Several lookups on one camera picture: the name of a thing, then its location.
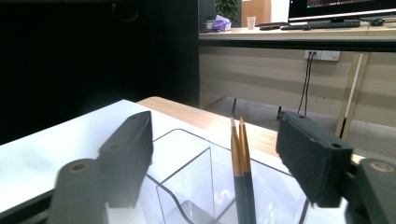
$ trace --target wooden table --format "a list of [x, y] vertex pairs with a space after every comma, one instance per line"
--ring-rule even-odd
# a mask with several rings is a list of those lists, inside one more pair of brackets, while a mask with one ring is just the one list
[[[230, 118], [191, 106], [182, 105], [161, 97], [149, 97], [137, 103], [204, 129], [209, 132], [209, 135], [217, 139], [230, 139], [230, 133], [225, 132], [225, 130], [230, 127]], [[249, 123], [246, 123], [246, 127], [249, 146], [251, 148], [279, 158], [276, 153], [277, 132]], [[352, 160], [354, 162], [359, 162], [361, 158], [361, 156], [353, 155]]]

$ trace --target monitor screen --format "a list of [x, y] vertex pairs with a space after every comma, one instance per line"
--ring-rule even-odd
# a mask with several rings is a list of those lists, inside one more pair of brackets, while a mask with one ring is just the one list
[[290, 0], [289, 22], [341, 21], [394, 13], [394, 0]]

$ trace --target cable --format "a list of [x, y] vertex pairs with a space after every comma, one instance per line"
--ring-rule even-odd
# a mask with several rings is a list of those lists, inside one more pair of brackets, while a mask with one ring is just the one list
[[311, 65], [312, 65], [312, 61], [314, 60], [314, 56], [315, 55], [316, 55], [315, 52], [309, 51], [308, 60], [306, 62], [305, 81], [304, 81], [303, 93], [301, 95], [301, 101], [300, 101], [300, 105], [299, 105], [298, 111], [297, 111], [297, 113], [300, 114], [301, 105], [303, 104], [303, 99], [304, 99], [304, 96], [305, 96], [305, 112], [304, 112], [305, 116], [306, 116], [306, 107], [307, 107], [307, 102], [308, 102], [308, 85], [309, 85], [309, 79], [311, 78]]
[[298, 111], [297, 111], [298, 114], [300, 114], [301, 105], [303, 104], [304, 93], [305, 93], [305, 86], [306, 86], [306, 80], [308, 79], [308, 68], [309, 68], [309, 61], [310, 61], [310, 58], [311, 58], [311, 54], [312, 54], [312, 52], [309, 51], [308, 60], [306, 61], [305, 81], [304, 81], [303, 93], [302, 93], [302, 95], [301, 95], [301, 101], [300, 101], [300, 105], [298, 106]]
[[306, 87], [305, 87], [305, 111], [304, 111], [304, 116], [306, 116], [306, 106], [308, 105], [308, 87], [309, 87], [309, 79], [311, 79], [311, 67], [312, 67], [312, 61], [314, 61], [314, 56], [315, 52], [312, 54], [311, 60], [309, 62], [309, 70], [308, 70], [308, 80], [306, 82]]

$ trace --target clear acrylic box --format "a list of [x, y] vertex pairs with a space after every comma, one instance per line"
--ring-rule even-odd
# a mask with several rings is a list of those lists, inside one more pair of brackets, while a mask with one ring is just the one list
[[[298, 223], [305, 196], [288, 174], [251, 161], [257, 223]], [[139, 201], [147, 223], [237, 223], [231, 151], [184, 130], [154, 141]]]

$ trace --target black cabinet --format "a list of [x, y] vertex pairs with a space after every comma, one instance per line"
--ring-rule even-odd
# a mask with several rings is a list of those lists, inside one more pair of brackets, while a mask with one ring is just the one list
[[196, 4], [26, 2], [0, 4], [0, 145], [121, 99], [198, 105]]

